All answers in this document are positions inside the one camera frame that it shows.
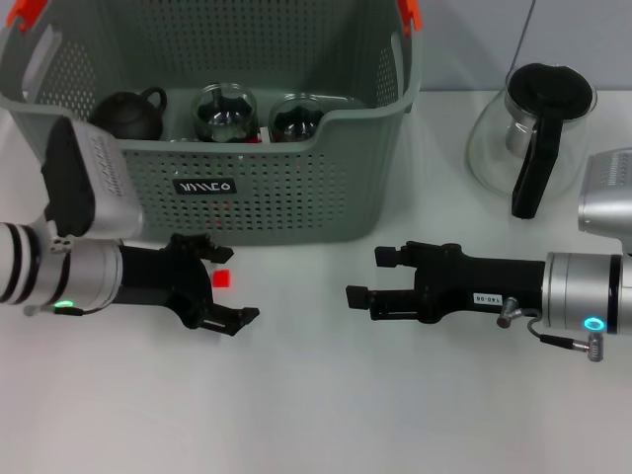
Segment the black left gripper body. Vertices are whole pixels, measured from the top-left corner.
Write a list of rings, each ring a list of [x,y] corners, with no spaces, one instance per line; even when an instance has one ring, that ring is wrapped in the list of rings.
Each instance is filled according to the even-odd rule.
[[[117,303],[164,307],[188,329],[209,318],[213,299],[201,260],[172,241],[159,250],[121,246],[122,277]]]

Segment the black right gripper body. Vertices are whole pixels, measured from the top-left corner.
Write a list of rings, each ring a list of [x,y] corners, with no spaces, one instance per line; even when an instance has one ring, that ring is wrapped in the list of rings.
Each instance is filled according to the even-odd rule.
[[[542,308],[543,262],[475,258],[458,244],[415,243],[413,257],[424,324],[459,311],[498,314],[510,297],[522,308]]]

